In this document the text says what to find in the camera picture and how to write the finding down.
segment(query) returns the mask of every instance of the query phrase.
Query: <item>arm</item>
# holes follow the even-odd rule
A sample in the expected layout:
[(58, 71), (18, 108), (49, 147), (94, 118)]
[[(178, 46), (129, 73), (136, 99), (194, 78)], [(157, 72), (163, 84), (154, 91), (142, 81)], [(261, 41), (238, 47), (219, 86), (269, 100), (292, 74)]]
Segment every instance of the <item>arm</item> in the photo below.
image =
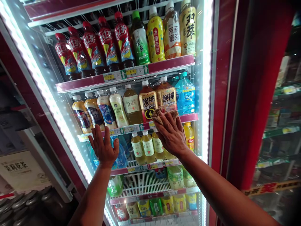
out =
[(164, 148), (178, 157), (225, 225), (280, 225), (186, 146), (185, 133), (179, 117), (176, 123), (170, 113), (165, 116), (161, 113), (160, 118), (164, 126), (157, 122), (155, 125)]
[(99, 158), (100, 164), (88, 186), (79, 206), (73, 214), (69, 226), (101, 225), (111, 168), (119, 153), (119, 141), (114, 140), (114, 149), (110, 143), (110, 130), (105, 128), (104, 141), (99, 125), (92, 129), (93, 137), (89, 141)]

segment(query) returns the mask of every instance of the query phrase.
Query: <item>green bottle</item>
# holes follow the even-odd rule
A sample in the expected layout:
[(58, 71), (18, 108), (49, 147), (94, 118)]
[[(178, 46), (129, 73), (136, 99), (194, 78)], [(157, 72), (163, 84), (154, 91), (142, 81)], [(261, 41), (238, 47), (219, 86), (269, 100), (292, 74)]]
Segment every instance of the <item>green bottle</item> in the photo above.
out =
[(145, 25), (140, 20), (138, 10), (133, 12), (132, 20), (131, 37), (134, 45), (137, 65), (149, 64), (150, 58), (148, 54)]

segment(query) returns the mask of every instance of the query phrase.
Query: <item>hand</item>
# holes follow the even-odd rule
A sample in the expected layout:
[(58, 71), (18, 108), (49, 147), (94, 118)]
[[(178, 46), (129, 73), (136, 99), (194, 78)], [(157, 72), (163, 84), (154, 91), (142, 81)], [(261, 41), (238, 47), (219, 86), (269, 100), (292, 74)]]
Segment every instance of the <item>hand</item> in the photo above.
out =
[(91, 146), (94, 150), (95, 155), (99, 159), (99, 165), (101, 168), (111, 169), (113, 163), (115, 162), (119, 154), (119, 140), (116, 138), (114, 140), (114, 148), (111, 146), (110, 142), (110, 129), (106, 126), (104, 130), (104, 141), (101, 134), (99, 125), (95, 125), (95, 129), (92, 128), (92, 136), (88, 136)]
[(163, 122), (163, 126), (155, 121), (154, 123), (158, 130), (157, 135), (163, 147), (171, 154), (181, 158), (181, 156), (189, 152), (190, 149), (186, 145), (185, 132), (180, 117), (176, 118), (177, 123), (175, 123), (170, 113), (165, 115), (160, 113), (160, 118)]

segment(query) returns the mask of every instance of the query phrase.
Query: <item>display fridge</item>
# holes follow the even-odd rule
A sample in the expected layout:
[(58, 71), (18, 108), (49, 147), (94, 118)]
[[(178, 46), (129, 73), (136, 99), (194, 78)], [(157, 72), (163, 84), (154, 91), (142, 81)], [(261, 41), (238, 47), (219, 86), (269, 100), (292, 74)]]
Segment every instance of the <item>display fridge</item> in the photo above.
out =
[(119, 138), (106, 225), (215, 225), (151, 115), (177, 109), (188, 147), (220, 172), (236, 10), (213, 0), (1, 0), (1, 61), (79, 200), (99, 164), (91, 128)]

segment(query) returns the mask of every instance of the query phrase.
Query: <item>brown rag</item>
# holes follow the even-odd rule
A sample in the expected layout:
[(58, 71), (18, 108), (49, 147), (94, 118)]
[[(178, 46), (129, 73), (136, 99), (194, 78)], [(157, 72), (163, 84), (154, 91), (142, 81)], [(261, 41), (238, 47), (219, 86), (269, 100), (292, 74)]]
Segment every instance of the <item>brown rag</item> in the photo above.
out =
[[(151, 118), (153, 119), (153, 121), (159, 123), (160, 125), (163, 126), (163, 122), (160, 118), (160, 113), (162, 112), (162, 108), (158, 108), (155, 110), (155, 112), (152, 114)], [(176, 118), (179, 116), (179, 113), (177, 110), (171, 110), (171, 111), (168, 111), (171, 115), (172, 115), (172, 118), (173, 120), (176, 122)]]

